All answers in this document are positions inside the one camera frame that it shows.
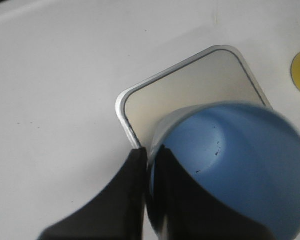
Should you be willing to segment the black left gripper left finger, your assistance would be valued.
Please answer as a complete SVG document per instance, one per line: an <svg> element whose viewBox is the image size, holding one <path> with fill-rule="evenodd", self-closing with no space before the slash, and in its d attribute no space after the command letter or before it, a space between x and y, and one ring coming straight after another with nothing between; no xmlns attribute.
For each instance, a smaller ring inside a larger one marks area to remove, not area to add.
<svg viewBox="0 0 300 240"><path fill-rule="evenodd" d="M132 149L119 172L94 199L46 228L39 239L142 239L147 160L145 148Z"/></svg>

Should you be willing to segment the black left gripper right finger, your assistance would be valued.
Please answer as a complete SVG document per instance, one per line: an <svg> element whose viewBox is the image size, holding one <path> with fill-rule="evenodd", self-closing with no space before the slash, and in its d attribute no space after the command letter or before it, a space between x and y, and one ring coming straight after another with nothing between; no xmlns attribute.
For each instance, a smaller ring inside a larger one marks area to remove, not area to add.
<svg viewBox="0 0 300 240"><path fill-rule="evenodd" d="M202 188L166 147L158 151L146 204L160 240L273 240L262 224L221 203Z"/></svg>

